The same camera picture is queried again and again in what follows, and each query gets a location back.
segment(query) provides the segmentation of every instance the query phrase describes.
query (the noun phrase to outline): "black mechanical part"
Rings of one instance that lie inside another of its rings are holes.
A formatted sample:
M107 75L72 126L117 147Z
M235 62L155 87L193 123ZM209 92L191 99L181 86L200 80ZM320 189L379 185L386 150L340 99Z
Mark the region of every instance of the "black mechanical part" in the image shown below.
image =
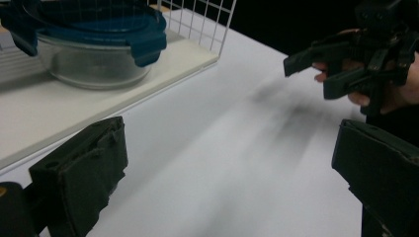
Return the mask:
M418 7L418 1L412 0L365 0L355 9L358 31L314 41L307 50L289 56L284 60L285 75L291 76L313 62L325 62L329 68L328 79L323 83L324 99L338 99L358 91L371 99L369 106L361 108L361 113L371 117L379 115L384 86L389 82L404 85L415 59L419 34L406 22L413 22ZM360 61L365 66L342 71L344 59ZM386 68L389 62L395 63L394 68Z
M7 190L0 196L2 236L33 237L45 227L52 237L86 236L125 176L124 128L122 117L95 122L33 165L24 190L0 183Z
M364 206L363 237L419 236L419 148L376 126L342 120L332 168Z

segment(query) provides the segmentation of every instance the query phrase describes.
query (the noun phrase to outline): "glass food container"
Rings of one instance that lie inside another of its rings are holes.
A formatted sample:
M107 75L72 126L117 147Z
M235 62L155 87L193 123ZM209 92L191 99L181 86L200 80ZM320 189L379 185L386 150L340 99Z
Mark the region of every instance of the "glass food container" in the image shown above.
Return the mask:
M19 49L88 89L138 83L167 45L161 12L135 0L12 0L0 19Z

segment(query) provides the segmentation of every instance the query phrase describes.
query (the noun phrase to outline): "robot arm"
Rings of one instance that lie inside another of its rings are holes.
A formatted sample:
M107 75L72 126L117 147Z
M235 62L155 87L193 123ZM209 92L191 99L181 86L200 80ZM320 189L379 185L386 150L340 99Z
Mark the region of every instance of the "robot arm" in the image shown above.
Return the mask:
M413 30L419 26L418 6L418 1L413 0L364 1L355 9L358 31L315 41L307 50L289 56L284 60L286 76L310 67L313 62L326 62L324 99L338 99L359 91L371 98L370 105L362 107L361 112L379 115L383 86L389 81L404 85L414 61L419 41L419 33ZM364 62L365 66L342 71L342 60L346 58ZM389 61L396 65L391 70L385 69Z

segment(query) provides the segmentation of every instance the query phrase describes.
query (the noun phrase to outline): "finger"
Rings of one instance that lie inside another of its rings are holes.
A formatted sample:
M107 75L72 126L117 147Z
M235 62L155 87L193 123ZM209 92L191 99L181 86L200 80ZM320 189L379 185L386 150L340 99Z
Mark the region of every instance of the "finger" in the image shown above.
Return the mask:
M312 67L320 71L325 71L327 69L327 64L324 62L313 62Z
M355 105L358 106L368 106L370 104L370 98L366 95L363 95L359 92L354 92L354 93L350 93L348 94L348 98L349 101L351 101L352 103L354 103Z
M395 60L390 60L390 61L389 61L389 62L385 65L384 70L391 70L391 69L394 69L394 68L395 68L395 64L396 64Z
M317 74L314 76L314 80L316 80L317 82L324 82L327 79L327 75L325 72Z
M342 63L342 70L343 71L349 71L349 70L354 70L360 67L363 67L364 63L360 62L360 61L354 61L351 59L344 59L343 63Z
M339 32L339 34L346 34L346 33L355 33L358 32L360 29L347 29L347 30L343 30L342 32Z
M415 57L415 61L410 65L406 85L404 87L412 94L415 94L417 98L419 94L419 54L417 52L415 52Z

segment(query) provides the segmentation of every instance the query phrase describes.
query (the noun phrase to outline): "human hand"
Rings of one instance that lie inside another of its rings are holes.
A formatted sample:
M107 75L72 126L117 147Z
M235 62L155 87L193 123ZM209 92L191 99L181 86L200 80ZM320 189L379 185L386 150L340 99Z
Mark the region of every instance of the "human hand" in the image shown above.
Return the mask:
M386 69L394 68L394 63L388 63ZM346 59L343 61L342 70L352 70L363 67L364 64L359 61ZM317 82L324 82L327 80L327 64L313 63L313 67L322 71L322 73L315 75L314 79ZM370 104L370 98L360 92L348 94L349 100L355 105L365 107ZM415 52L415 61L410 65L406 84L404 86L395 86L389 82L384 88L384 98L380 109L381 114L387 114L402 107L418 105L419 104L419 53Z

